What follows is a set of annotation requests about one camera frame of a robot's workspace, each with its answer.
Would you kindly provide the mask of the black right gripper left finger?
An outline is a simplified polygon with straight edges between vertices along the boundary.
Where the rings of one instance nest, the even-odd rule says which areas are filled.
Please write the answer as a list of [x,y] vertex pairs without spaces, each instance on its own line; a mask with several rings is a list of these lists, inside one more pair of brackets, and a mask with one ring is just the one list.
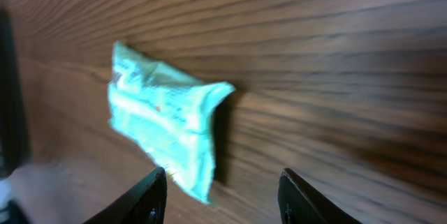
[[163,224],[167,178],[157,167],[85,224]]

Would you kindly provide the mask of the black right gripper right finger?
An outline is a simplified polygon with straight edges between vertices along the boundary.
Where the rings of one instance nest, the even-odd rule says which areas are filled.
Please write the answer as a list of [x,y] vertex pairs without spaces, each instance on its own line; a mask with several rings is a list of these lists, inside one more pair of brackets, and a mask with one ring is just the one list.
[[290,168],[280,175],[278,203],[283,224],[360,224]]

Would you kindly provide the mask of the teal wet wipes pack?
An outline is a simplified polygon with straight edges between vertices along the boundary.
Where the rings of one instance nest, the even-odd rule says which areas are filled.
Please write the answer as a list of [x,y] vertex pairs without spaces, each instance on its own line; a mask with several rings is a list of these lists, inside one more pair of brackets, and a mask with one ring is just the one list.
[[234,91],[228,82],[206,83],[120,41],[113,45],[110,127],[203,204],[210,202],[216,167],[214,111]]

